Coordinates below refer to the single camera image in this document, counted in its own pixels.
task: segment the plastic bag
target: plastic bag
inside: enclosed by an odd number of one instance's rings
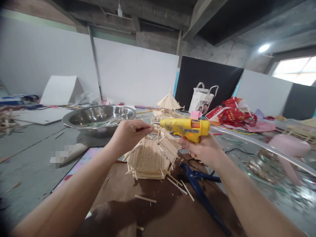
[[[75,103],[71,106],[94,106],[98,105],[97,98],[94,96],[93,93],[90,92],[83,92],[80,95],[76,95]]]
[[[257,117],[251,113],[247,104],[243,99],[231,97],[223,101],[219,106],[215,107],[211,112],[206,115],[209,121],[218,122],[222,124],[236,124],[243,122],[249,124],[251,127],[255,126]]]

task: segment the tablet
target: tablet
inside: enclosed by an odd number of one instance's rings
[[[52,193],[56,188],[60,187],[64,182],[66,182],[68,179],[73,176],[74,173],[76,173],[77,170],[79,170],[85,163],[87,163],[96,153],[99,152],[100,149],[103,147],[91,147],[89,150],[86,151],[86,153],[76,162],[76,164],[69,170],[69,172],[62,178],[61,181],[53,188],[53,190],[50,192]]]

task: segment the pink paper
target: pink paper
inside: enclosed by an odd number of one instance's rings
[[[192,111],[190,117],[198,120],[202,115],[201,111]]]
[[[265,122],[265,121],[257,121],[256,126],[250,127],[249,125],[244,126],[248,132],[269,132],[276,129],[275,124]]]

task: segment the white foam board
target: white foam board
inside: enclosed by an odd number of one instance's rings
[[[156,106],[173,90],[179,56],[94,38],[103,100]]]
[[[40,100],[43,105],[68,105],[84,91],[77,76],[51,76]]]
[[[0,17],[0,79],[9,94],[41,97],[52,75],[78,76],[101,101],[89,35]]]
[[[260,109],[265,116],[282,115],[293,83],[265,74],[244,70],[237,92],[250,110]]]
[[[46,125],[61,120],[71,111],[72,110],[69,109],[47,108],[40,110],[13,111],[13,115],[19,115],[14,120]]]

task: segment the hand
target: hand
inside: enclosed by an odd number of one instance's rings
[[[193,143],[183,137],[180,138],[178,143],[188,149],[193,158],[197,156],[199,160],[214,170],[220,168],[224,159],[228,159],[211,133],[208,133],[207,136],[200,136],[200,143]]]
[[[152,131],[150,124],[140,119],[122,121],[107,146],[110,146],[118,155],[122,156],[133,149],[142,138]]]

